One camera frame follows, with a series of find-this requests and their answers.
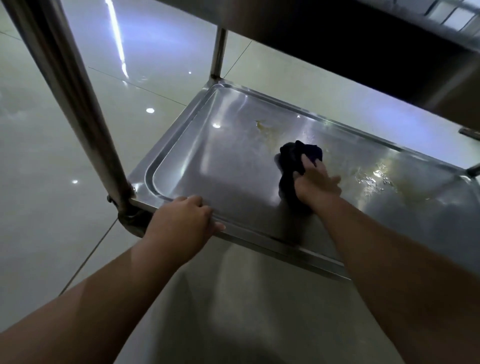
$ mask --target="metal leg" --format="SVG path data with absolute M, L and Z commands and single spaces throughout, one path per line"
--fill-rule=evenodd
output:
M 108 132 L 60 0 L 3 0 L 110 199 L 129 209 L 132 188 Z
M 210 77 L 220 78 L 222 71 L 223 55 L 225 54 L 225 46 L 227 45 L 228 30 L 218 27 L 216 30 L 215 47 L 213 49 L 212 68 L 210 69 Z
M 467 169 L 467 174 L 470 177 L 480 176 L 480 163 L 477 164 L 476 166 L 473 166 L 473 167 L 470 167 L 469 169 Z

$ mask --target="stainless steel shelf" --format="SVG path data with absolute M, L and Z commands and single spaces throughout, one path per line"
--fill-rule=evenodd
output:
M 278 195 L 275 155 L 297 139 L 324 150 L 350 203 L 480 274 L 480 186 L 465 170 L 222 79 L 204 86 L 129 176 L 131 203 L 154 211 L 202 195 L 227 226 L 222 237 L 347 277 L 320 220 L 293 215 Z

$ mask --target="tiled floor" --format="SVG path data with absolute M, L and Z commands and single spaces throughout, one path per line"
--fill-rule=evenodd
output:
M 153 0 L 63 4 L 129 172 L 205 83 L 215 27 Z M 5 329 L 58 295 L 90 253 L 72 284 L 136 238 L 114 223 L 114 207 L 3 8 L 0 32 Z M 457 125 L 239 35 L 229 35 L 222 75 L 450 163 L 479 161 L 480 143 Z M 212 239 L 130 337 L 118 362 L 133 361 L 401 359 L 351 284 Z

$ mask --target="upper shelf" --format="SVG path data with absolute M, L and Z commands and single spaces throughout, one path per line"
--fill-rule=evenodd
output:
M 432 17 L 383 0 L 162 2 L 466 127 L 480 129 L 479 41 L 471 32 L 458 32 Z M 427 15 L 432 15 L 439 3 L 456 3 L 427 2 L 432 3 L 426 6 Z

